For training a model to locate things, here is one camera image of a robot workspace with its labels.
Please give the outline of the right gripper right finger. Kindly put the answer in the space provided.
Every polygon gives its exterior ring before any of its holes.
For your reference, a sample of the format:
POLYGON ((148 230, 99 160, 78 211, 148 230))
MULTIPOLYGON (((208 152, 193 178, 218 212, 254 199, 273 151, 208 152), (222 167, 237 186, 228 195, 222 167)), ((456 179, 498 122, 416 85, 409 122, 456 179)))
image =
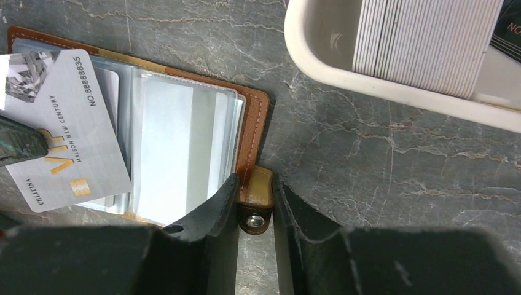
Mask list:
POLYGON ((501 242, 470 227, 342 226, 272 182, 281 294, 519 294, 501 242))

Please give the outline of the white plastic tray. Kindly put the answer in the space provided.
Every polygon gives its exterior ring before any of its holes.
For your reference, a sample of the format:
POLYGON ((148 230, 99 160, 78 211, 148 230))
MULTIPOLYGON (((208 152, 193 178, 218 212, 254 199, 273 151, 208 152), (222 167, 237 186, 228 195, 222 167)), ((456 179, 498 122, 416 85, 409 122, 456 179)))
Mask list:
POLYGON ((290 1, 284 20, 287 50, 296 66, 308 77, 327 85, 362 93, 427 111, 520 132, 520 111, 429 92, 347 69, 330 66, 313 51, 312 30, 323 16, 319 1, 290 1))

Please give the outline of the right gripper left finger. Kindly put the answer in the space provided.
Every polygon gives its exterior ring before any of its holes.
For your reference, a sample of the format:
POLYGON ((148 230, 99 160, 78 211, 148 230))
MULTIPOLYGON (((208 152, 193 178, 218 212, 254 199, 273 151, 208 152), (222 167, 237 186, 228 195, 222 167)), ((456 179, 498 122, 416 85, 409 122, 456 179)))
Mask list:
POLYGON ((173 224, 17 226, 1 237, 2 294, 233 294, 240 180, 173 224))

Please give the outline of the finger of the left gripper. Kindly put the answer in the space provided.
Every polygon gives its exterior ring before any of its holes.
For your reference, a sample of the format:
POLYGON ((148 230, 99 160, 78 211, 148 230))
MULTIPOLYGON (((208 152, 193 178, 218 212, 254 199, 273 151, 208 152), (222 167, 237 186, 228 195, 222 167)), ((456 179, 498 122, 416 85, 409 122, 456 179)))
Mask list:
POLYGON ((41 132, 1 116, 2 167, 46 156, 48 148, 41 132))

